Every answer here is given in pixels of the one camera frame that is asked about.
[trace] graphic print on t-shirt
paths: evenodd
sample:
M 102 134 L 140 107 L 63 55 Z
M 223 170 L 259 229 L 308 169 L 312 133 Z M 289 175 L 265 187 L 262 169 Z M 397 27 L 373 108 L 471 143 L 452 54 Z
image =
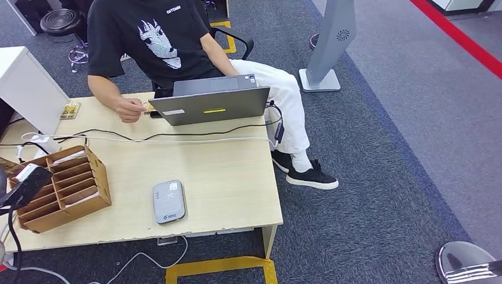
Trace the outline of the graphic print on t-shirt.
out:
M 138 26 L 140 38 L 146 46 L 173 69 L 181 68 L 181 59 L 178 57 L 178 50 L 171 46 L 168 37 L 155 20 L 153 25 L 142 20 L 143 26 Z

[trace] black t-shirt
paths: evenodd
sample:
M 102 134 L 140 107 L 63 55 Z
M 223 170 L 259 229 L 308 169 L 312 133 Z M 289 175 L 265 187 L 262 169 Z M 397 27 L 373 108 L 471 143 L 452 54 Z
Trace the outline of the black t-shirt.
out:
M 124 74 L 127 53 L 154 82 L 223 76 L 202 49 L 208 33 L 193 1 L 95 0 L 88 16 L 89 75 Z

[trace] laptop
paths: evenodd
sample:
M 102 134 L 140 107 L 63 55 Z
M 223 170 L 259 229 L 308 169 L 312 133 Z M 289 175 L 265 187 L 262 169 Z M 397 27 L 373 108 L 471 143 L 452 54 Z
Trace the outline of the laptop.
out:
M 254 74 L 195 79 L 175 82 L 173 96 L 252 89 L 255 87 L 257 85 Z
M 199 93 L 150 99 L 170 125 L 258 117 L 265 112 L 270 87 Z

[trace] yellow floor marking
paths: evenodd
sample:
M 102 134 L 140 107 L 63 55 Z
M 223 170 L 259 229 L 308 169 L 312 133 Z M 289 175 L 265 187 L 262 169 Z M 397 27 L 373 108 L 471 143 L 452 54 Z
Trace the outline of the yellow floor marking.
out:
M 230 21 L 223 21 L 223 22 L 212 22 L 210 24 L 212 27 L 216 27 L 219 25 L 222 25 L 224 27 L 230 28 Z M 225 49 L 225 53 L 235 53 L 237 52 L 237 47 L 235 45 L 235 40 L 233 37 L 227 35 L 227 41 L 229 42 L 229 48 Z
M 166 270 L 166 284 L 177 284 L 178 277 L 181 276 L 199 275 L 253 267 L 263 268 L 266 284 L 277 284 L 277 276 L 273 261 L 253 256 L 231 257 L 228 259 L 215 259 L 203 262 L 177 264 Z

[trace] white pants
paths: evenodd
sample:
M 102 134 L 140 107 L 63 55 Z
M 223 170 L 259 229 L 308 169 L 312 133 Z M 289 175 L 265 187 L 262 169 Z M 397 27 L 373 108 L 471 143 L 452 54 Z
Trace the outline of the white pants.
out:
M 284 136 L 277 150 L 294 154 L 306 150 L 310 143 L 305 132 L 305 113 L 301 103 L 300 89 L 296 78 L 286 71 L 245 60 L 231 60 L 240 74 L 255 74 L 258 86 L 270 86 L 269 101 L 273 100 L 282 111 Z M 265 120 L 276 121 L 280 118 L 277 110 L 268 108 Z

